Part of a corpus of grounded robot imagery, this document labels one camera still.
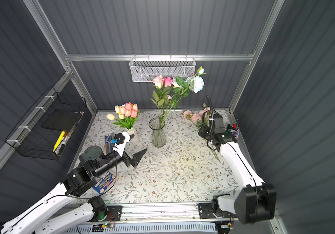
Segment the pale pink rose stem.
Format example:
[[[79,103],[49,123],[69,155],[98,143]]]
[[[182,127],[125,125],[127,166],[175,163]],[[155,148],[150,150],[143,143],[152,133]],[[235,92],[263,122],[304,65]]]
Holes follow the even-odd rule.
[[[162,88],[164,86],[163,76],[157,76],[153,79],[153,84],[155,86],[155,90],[152,93],[152,102],[157,106],[159,114],[159,123],[162,124],[163,120],[163,110],[164,110],[164,98]]]

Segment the hot pink rose stem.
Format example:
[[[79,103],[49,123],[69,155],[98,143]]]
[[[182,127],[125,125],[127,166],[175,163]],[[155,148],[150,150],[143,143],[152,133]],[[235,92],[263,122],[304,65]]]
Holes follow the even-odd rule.
[[[163,88],[163,98],[165,99],[167,95],[170,95],[171,86],[172,86],[172,78],[166,77],[164,79],[164,88]]]

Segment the large pale pink peony stem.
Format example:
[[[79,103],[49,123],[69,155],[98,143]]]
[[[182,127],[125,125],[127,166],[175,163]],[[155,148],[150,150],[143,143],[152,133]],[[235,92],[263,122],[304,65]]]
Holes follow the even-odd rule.
[[[200,130],[200,128],[198,128],[199,112],[193,113],[190,110],[186,110],[183,112],[183,117],[192,122],[196,126],[197,130]]]

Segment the pink carnation stem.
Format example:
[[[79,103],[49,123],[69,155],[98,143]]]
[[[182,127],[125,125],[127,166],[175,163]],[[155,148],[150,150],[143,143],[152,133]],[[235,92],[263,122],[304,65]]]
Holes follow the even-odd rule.
[[[162,105],[162,115],[161,120],[165,121],[167,118],[169,112],[170,112],[170,103],[171,103],[172,97],[170,95],[167,95],[167,97],[164,99],[164,103]]]

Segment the pink multi bloom peony stem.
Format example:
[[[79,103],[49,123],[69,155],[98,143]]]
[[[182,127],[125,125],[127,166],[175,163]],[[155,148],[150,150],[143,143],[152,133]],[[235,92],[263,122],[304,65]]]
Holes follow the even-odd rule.
[[[211,118],[210,107],[206,103],[204,103],[202,106],[203,110],[199,112],[198,128],[201,128],[203,125],[209,127],[209,120]]]

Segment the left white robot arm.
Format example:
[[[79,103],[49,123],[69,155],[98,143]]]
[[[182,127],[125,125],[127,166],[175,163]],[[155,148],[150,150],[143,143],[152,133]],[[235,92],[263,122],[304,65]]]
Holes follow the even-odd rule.
[[[113,151],[104,154],[100,146],[90,146],[80,156],[79,165],[72,169],[48,194],[14,219],[0,222],[0,234],[56,234],[87,221],[104,221],[110,217],[102,195],[83,195],[96,185],[96,178],[118,164],[137,167],[147,152],[143,149],[132,156],[125,147],[134,138],[118,133],[111,141]]]

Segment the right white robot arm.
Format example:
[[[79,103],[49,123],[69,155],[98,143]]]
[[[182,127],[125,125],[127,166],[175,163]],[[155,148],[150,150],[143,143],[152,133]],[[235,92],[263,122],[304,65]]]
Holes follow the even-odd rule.
[[[199,136],[208,140],[230,165],[239,180],[238,195],[222,194],[213,197],[211,210],[215,215],[225,212],[235,214],[242,224],[273,219],[277,192],[272,184],[267,184],[257,175],[245,156],[237,140],[225,132],[214,134],[210,128],[202,126]]]

